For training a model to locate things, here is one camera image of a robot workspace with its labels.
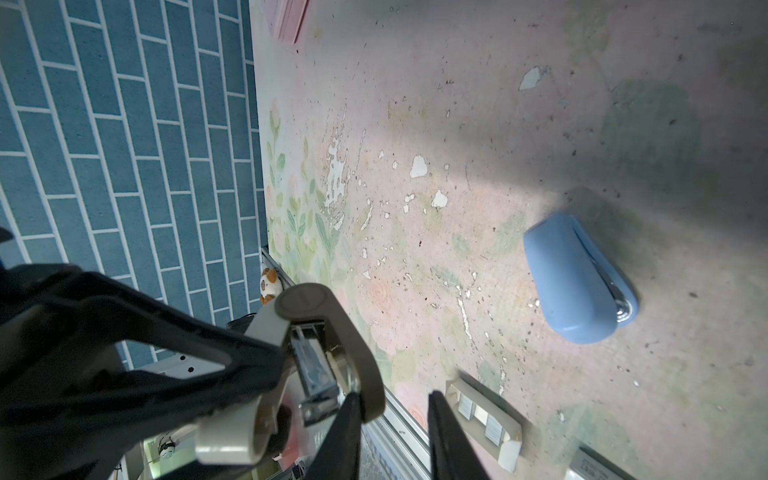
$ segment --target white paint chip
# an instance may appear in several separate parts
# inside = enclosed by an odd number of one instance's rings
[[[413,165],[411,166],[411,178],[423,177],[427,174],[427,162],[421,155],[416,155],[413,158]]]
[[[518,90],[523,91],[533,88],[539,80],[541,80],[541,71],[538,67],[533,67],[531,70],[528,70],[528,73],[525,74],[525,76],[523,76],[523,81],[520,82],[520,88]]]
[[[464,333],[466,333],[469,341],[472,341],[472,334],[469,332],[469,319],[467,318],[467,311],[464,310],[464,302],[461,298],[458,298],[458,307],[462,309],[462,320],[464,321]]]
[[[344,172],[345,161],[341,161],[338,156],[339,153],[339,138],[333,138],[333,142],[328,146],[327,160],[330,163],[328,177],[326,179],[326,202],[325,206],[330,207],[339,198],[344,196],[344,180],[342,180],[342,173]]]
[[[448,197],[445,196],[443,192],[440,190],[437,190],[437,193],[435,194],[435,198],[432,199],[432,206],[434,208],[445,208],[445,206],[448,205]]]
[[[366,227],[368,226],[368,223],[371,221],[371,216],[373,215],[373,205],[371,204],[370,198],[368,199],[368,205],[370,205],[371,207],[368,209],[368,215],[366,215],[366,221],[363,222],[362,227],[360,227],[361,232],[366,229]]]

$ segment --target blue tile wall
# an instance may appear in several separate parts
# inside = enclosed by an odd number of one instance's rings
[[[77,263],[217,326],[257,310],[248,1],[0,2],[0,32],[4,265]]]

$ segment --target blue stapler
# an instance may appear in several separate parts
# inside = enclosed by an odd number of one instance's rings
[[[552,214],[523,237],[541,311],[573,343],[595,343],[637,316],[637,297],[573,215]]]

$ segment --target table surface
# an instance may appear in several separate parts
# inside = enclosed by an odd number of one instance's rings
[[[768,7],[747,3],[312,0],[285,45],[252,2],[270,252],[332,287],[422,424],[457,367],[508,401],[513,478],[562,478],[582,444],[636,478],[763,478]],[[641,300],[598,344],[536,303],[522,234],[556,210]]]

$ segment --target small figurine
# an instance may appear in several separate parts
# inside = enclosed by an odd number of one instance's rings
[[[283,284],[274,268],[265,268],[261,273],[261,304],[267,305],[270,300],[283,292]]]

